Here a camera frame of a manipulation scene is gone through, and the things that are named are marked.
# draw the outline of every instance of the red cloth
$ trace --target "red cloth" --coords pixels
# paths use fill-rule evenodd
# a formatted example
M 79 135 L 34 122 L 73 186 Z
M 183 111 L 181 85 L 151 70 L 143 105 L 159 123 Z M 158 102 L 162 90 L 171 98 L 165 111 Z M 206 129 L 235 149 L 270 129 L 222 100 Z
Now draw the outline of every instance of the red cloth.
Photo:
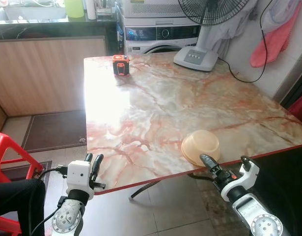
M 302 96 L 288 108 L 288 111 L 302 122 Z
M 279 52 L 286 50 L 289 44 L 292 28 L 295 24 L 299 10 L 302 6 L 302 1 L 298 4 L 294 15 L 288 22 L 280 26 L 274 31 L 271 31 L 265 35 L 265 41 L 268 48 L 267 63 L 275 61 Z M 254 50 L 250 58 L 250 65 L 252 67 L 262 67 L 265 63 L 266 50 L 263 40 Z

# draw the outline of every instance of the washing machine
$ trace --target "washing machine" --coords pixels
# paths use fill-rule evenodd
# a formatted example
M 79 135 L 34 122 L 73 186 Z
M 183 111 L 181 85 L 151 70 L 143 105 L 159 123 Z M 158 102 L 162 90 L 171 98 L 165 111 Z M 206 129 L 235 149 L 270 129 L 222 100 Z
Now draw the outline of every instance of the washing machine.
M 172 52 L 195 46 L 200 32 L 200 25 L 187 17 L 126 18 L 120 12 L 117 17 L 127 55 Z
M 126 18 L 185 17 L 178 0 L 116 0 Z

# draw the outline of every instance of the electric fan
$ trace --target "electric fan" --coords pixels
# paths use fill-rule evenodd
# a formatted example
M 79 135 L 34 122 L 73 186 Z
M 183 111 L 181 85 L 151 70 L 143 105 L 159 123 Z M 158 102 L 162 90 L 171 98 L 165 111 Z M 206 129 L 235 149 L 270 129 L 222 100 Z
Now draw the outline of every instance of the electric fan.
M 218 54 L 205 48 L 211 27 L 236 15 L 248 0 L 178 0 L 185 15 L 201 27 L 196 46 L 182 48 L 174 57 L 174 63 L 191 69 L 211 71 Z

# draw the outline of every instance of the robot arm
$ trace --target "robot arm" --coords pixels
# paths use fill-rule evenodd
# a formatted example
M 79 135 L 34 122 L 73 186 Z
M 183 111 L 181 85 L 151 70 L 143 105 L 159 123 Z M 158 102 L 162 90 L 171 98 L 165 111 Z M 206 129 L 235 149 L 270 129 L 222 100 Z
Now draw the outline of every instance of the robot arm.
M 259 167 L 242 156 L 238 178 L 232 171 L 223 169 L 212 157 L 201 155 L 200 159 L 213 174 L 214 186 L 226 202 L 232 204 L 235 213 L 254 236 L 290 236 L 282 222 L 262 205 L 248 189 L 254 186 Z
M 96 157 L 91 171 L 92 157 L 90 153 L 84 161 L 61 166 L 60 173 L 67 178 L 68 196 L 52 218 L 52 236 L 78 236 L 83 227 L 85 206 L 93 198 L 94 188 L 105 188 L 105 184 L 95 183 L 104 156 Z

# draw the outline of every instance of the doormat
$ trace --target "doormat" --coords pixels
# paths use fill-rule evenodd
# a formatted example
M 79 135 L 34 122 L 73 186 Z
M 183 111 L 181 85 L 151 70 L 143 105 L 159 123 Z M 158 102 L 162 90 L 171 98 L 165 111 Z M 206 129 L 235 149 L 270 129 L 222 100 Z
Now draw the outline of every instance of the doormat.
M 43 166 L 44 170 L 49 170 L 52 166 L 52 161 L 45 161 L 40 163 Z M 27 172 L 30 165 L 16 166 L 2 169 L 2 173 L 4 173 L 11 181 L 19 181 L 26 179 Z M 47 173 L 42 177 L 43 182 L 45 183 L 45 187 L 47 190 L 49 174 Z
M 32 116 L 22 143 L 29 153 L 84 145 L 85 111 Z

